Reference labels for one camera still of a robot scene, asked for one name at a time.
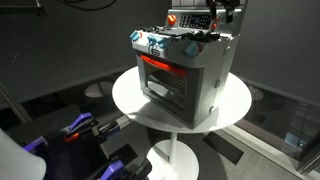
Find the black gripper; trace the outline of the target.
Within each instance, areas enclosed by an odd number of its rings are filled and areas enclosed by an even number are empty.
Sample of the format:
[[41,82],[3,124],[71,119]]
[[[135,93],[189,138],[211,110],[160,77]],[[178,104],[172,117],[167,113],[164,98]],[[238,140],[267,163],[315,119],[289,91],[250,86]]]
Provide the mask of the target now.
[[216,6],[220,4],[226,10],[226,22],[230,23],[233,21],[233,10],[240,5],[240,0],[206,0],[206,6],[210,10],[211,19],[216,18]]

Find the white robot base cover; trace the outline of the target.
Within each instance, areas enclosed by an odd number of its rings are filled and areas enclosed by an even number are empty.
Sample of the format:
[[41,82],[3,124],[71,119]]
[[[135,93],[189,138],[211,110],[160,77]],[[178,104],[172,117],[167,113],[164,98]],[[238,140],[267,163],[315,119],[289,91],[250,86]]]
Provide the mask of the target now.
[[0,129],[0,180],[43,180],[45,161],[24,150]]

